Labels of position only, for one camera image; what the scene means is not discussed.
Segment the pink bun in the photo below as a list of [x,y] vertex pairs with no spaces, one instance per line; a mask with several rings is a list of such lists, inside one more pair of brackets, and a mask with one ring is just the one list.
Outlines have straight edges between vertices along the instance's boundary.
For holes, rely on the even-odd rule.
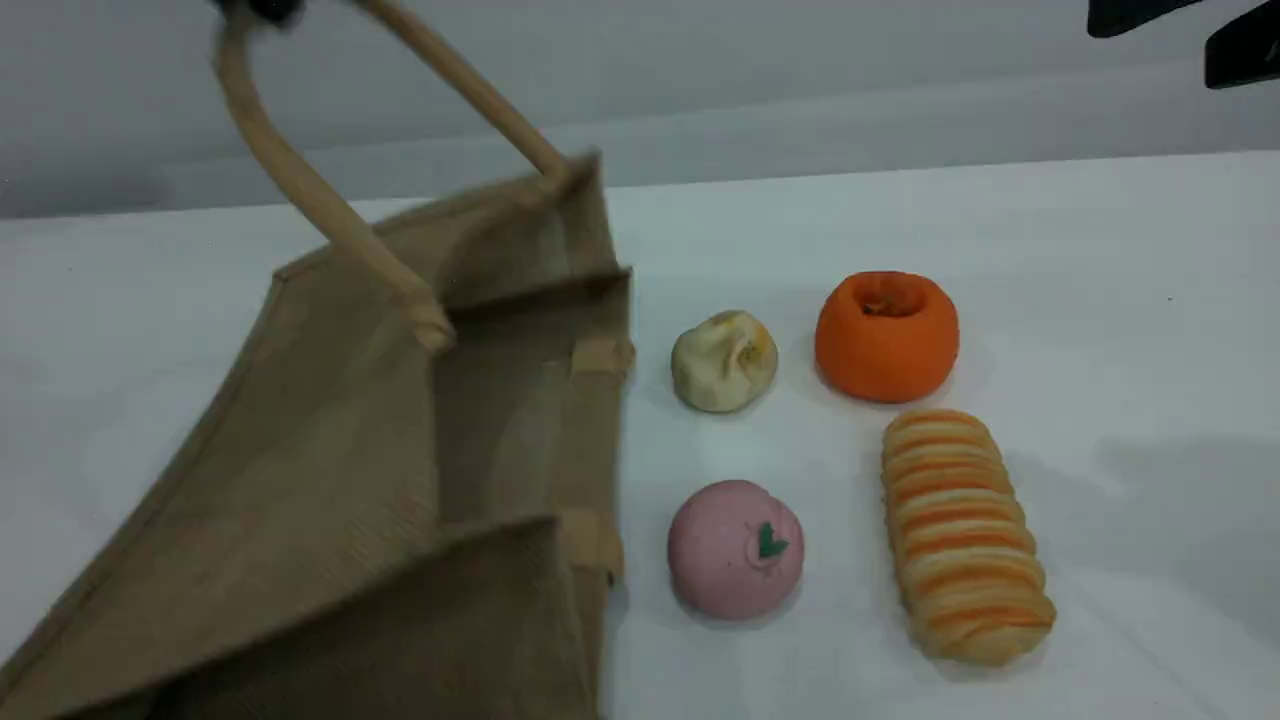
[[[760,552],[772,529],[773,546]],[[685,501],[667,533],[676,596],[722,620],[748,620],[777,609],[804,568],[800,520],[782,501],[746,480],[704,487]]]

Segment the white table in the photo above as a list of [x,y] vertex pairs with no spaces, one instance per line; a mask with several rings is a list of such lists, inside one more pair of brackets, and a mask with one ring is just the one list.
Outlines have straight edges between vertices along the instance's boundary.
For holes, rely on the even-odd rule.
[[[1211,717],[1280,708],[1280,154],[954,168],[612,191],[637,269],[609,716]],[[366,202],[380,217],[403,202]],[[145,492],[212,395],[292,209],[0,223],[0,655]],[[931,400],[991,425],[1059,623],[995,673],[904,632],[881,520],[893,415],[812,368],[846,274],[937,279],[963,348]],[[676,334],[741,306],[776,386],[742,415],[672,396]],[[666,530],[694,489],[765,486],[808,561],[768,623],[686,614]]]

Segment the fake bread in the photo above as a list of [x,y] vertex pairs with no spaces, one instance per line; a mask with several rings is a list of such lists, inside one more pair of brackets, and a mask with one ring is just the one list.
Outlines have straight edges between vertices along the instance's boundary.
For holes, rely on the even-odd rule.
[[1039,644],[1057,611],[987,427],[955,410],[904,413],[884,430],[881,468],[893,566],[924,650],[1005,665]]

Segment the rope handle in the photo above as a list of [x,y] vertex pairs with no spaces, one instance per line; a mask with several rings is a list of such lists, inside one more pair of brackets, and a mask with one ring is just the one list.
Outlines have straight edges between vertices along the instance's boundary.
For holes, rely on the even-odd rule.
[[[545,176],[547,187],[568,174],[568,161],[461,55],[390,0],[351,0],[396,35],[471,104]],[[218,38],[214,68],[227,108],[250,151],[280,192],[335,247],[351,252],[404,307],[413,334],[428,350],[452,345],[453,327],[425,279],[404,265],[340,195],[284,140],[259,99],[250,73],[248,38],[262,22],[234,8]]]

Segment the jute bag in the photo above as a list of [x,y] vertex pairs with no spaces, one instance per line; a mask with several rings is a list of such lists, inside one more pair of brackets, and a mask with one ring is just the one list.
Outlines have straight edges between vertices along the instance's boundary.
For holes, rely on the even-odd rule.
[[540,173],[367,225],[266,119],[232,14],[230,113],[332,246],[275,274],[170,466],[4,667],[0,719],[595,717],[631,360],[596,160],[355,4]]

